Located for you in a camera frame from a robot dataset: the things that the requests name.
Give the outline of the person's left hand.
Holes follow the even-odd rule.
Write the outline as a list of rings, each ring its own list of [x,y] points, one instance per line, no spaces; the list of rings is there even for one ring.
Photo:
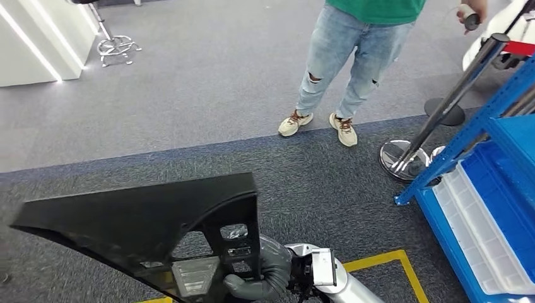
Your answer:
[[[487,0],[462,0],[457,7],[457,18],[465,27],[464,34],[477,29],[485,21],[488,9]]]

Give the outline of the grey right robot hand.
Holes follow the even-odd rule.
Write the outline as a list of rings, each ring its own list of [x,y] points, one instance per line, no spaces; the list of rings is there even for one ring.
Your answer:
[[[292,253],[276,240],[260,235],[261,275],[259,281],[245,281],[237,275],[224,277],[230,294],[245,300],[274,300],[282,297],[289,285]]]

